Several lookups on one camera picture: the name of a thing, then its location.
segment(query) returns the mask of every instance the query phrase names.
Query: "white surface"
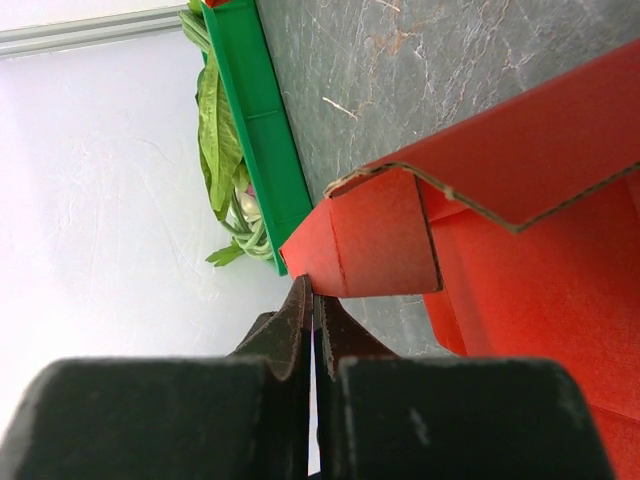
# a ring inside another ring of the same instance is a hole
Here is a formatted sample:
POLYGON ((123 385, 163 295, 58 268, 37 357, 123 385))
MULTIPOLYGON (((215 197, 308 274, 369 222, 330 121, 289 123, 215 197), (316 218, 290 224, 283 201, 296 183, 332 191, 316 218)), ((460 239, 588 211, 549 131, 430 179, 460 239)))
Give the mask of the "white surface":
POLYGON ((186 0, 0 1, 0 31, 185 5, 186 0))
POLYGON ((290 286, 207 203, 182 33, 0 62, 0 434, 77 355, 221 355, 290 286))

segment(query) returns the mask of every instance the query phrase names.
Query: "marble surface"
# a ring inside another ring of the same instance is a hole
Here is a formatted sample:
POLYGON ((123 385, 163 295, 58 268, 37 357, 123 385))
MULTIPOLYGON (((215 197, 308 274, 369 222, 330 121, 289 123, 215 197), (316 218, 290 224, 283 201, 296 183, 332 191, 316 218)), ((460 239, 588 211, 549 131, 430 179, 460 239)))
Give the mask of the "marble surface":
MULTIPOLYGON (((354 167, 640 36, 638 0, 258 0, 312 199, 354 167)), ((347 308, 441 354, 419 297, 347 308)))

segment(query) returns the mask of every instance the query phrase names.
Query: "green tray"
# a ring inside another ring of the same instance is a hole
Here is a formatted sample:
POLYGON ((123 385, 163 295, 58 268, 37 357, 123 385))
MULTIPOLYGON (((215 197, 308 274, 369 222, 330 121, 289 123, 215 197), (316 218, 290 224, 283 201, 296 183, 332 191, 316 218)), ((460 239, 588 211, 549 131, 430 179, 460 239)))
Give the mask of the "green tray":
POLYGON ((254 0, 202 4, 211 45, 262 211, 276 268, 278 250, 311 212, 289 121, 254 0))

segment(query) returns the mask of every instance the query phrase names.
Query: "metal bar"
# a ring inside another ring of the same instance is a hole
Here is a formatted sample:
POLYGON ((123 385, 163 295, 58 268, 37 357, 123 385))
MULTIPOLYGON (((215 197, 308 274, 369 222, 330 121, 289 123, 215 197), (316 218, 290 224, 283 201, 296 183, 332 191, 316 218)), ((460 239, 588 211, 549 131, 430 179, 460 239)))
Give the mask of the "metal bar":
POLYGON ((91 18, 0 32, 0 59, 68 50, 180 29, 183 7, 91 18))

